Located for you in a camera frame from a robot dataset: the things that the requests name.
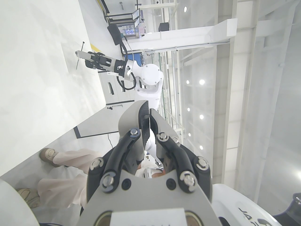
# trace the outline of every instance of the beige pants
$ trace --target beige pants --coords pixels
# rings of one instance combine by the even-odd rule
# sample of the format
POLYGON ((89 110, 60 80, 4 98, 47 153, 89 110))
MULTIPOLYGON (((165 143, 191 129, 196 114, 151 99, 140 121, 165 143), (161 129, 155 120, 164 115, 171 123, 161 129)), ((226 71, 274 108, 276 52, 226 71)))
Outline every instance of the beige pants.
MULTIPOLYGON (((89 171, 90 163, 102 155, 89 149, 58 153, 53 158, 53 163, 65 166, 74 166, 89 171)), ((87 176, 77 175, 74 179, 42 179, 38 183, 38 193, 41 203, 48 207, 69 208, 71 204, 85 207, 87 176)))

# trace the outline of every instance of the white pillar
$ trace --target white pillar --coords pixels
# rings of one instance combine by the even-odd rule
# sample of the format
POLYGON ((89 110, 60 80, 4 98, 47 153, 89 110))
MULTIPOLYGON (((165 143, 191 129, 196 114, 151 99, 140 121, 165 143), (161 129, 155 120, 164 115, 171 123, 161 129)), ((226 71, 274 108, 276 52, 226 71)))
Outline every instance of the white pillar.
MULTIPOLYGON (((128 42, 133 51, 162 50, 162 52, 165 52, 172 48, 194 48, 196 45, 225 42, 236 35, 236 29, 237 19, 233 18, 210 27, 196 27, 145 34, 139 39, 131 39, 128 42)), ((125 46, 128 51, 131 51, 126 43, 125 46)))

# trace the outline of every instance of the robotic arm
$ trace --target robotic arm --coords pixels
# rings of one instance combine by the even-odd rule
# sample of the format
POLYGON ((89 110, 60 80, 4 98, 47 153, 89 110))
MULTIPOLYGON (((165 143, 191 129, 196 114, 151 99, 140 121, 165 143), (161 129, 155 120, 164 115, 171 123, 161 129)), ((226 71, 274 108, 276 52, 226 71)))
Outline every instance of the robotic arm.
POLYGON ((118 60, 102 53, 76 51, 75 54, 77 57, 85 59, 88 68, 115 72, 125 80, 134 81, 135 85, 132 88, 124 88, 127 90, 135 89, 136 101, 147 100, 150 108, 158 108, 163 85, 163 72, 158 66, 147 64, 141 67, 134 60, 127 58, 125 61, 118 60), (137 85, 139 81, 143 86, 146 86, 146 89, 137 85))
POLYGON ((221 226, 210 204, 207 161, 174 141, 175 132, 154 109, 149 110, 148 101, 137 101, 126 110, 118 129, 121 138, 116 147, 90 165, 88 203, 78 226, 221 226), (149 125, 166 174, 144 179, 134 174, 144 158, 149 125))

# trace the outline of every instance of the shoe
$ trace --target shoe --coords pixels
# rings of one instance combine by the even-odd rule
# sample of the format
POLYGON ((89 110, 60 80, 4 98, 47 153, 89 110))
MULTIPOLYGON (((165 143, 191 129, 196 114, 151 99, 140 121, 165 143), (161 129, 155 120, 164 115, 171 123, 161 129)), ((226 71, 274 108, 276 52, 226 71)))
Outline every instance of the shoe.
POLYGON ((25 200, 29 208, 33 209, 41 205, 38 190, 30 188, 17 189, 19 195, 25 200))
POLYGON ((61 165, 57 165, 53 163, 53 158, 58 154, 58 152, 56 152, 53 148, 44 148, 39 156, 40 159, 44 162, 47 162, 51 165, 53 165, 54 167, 59 167, 61 165))

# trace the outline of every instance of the person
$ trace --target person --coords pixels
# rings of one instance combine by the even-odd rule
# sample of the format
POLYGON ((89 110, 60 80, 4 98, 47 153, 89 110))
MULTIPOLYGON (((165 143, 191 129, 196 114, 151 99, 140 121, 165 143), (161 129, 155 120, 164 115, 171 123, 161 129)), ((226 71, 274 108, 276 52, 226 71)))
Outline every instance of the person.
MULTIPOLYGON (((151 135, 149 141, 151 140, 154 140, 154 134, 153 137, 151 135)), ((89 149, 56 152, 52 148, 44 148, 39 155, 42 161, 54 167, 73 166, 85 174, 88 174, 91 162, 101 156, 100 152, 89 149)), ((150 168, 153 178, 164 174, 158 170, 155 162, 143 160, 135 176, 142 177, 146 168, 150 168)), ((74 179, 41 179, 37 189, 20 188, 17 191, 31 209, 40 205, 52 208, 69 208, 71 204, 78 204, 85 208, 87 204, 86 183, 87 176, 78 174, 74 179)))

